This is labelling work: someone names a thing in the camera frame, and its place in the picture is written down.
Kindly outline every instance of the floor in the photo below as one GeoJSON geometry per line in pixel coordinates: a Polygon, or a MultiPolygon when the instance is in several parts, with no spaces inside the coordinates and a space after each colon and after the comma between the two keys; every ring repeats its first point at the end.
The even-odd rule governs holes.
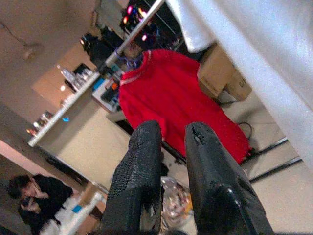
{"type": "MultiPolygon", "coordinates": [[[[234,122],[245,121],[252,126],[250,143],[255,149],[262,149],[284,137],[253,92],[246,101],[233,103],[223,109],[234,122]]],[[[242,167],[251,179],[296,156],[290,143],[286,143],[242,167]]],[[[166,152],[165,162],[170,169],[169,175],[188,185],[186,167],[174,163],[174,158],[166,152]]],[[[313,174],[304,163],[296,164],[252,186],[275,232],[313,232],[313,174]]],[[[194,221],[189,221],[183,230],[188,234],[196,234],[194,221]]]]}

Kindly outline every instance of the black hair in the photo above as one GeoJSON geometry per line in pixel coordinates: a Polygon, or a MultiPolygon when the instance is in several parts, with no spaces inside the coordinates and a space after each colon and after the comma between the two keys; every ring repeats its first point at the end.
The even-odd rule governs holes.
{"type": "Polygon", "coordinates": [[[30,177],[28,175],[20,175],[11,179],[7,188],[10,197],[15,199],[20,198],[22,194],[21,189],[25,188],[29,182],[30,177]]]}

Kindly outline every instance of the red garment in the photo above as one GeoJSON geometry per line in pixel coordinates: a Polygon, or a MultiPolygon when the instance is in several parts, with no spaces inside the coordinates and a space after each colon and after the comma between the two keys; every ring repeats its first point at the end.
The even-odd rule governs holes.
{"type": "Polygon", "coordinates": [[[182,155],[185,126],[204,122],[239,163],[250,149],[248,139],[218,104],[200,91],[198,68],[197,61],[170,50],[144,52],[141,66],[123,75],[122,110],[134,129],[144,121],[158,121],[162,137],[182,155]]]}

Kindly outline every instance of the blue light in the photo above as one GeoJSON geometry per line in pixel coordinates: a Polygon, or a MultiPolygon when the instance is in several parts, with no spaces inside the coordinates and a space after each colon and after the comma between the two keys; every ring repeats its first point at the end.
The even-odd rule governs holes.
{"type": "Polygon", "coordinates": [[[63,117],[63,118],[62,118],[62,121],[63,121],[63,122],[69,122],[69,118],[68,118],[68,117],[63,117]]]}

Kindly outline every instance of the shelf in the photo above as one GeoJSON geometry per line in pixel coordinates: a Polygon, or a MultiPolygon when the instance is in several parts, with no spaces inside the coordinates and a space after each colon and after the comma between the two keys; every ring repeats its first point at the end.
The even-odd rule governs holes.
{"type": "Polygon", "coordinates": [[[55,123],[64,116],[64,114],[69,110],[69,108],[82,96],[82,94],[98,79],[100,73],[93,72],[90,76],[90,79],[81,87],[81,89],[75,93],[73,98],[65,104],[65,106],[58,110],[56,114],[51,118],[51,120],[44,126],[37,135],[34,136],[29,142],[28,145],[34,147],[44,136],[45,134],[55,125],[55,123]]]}

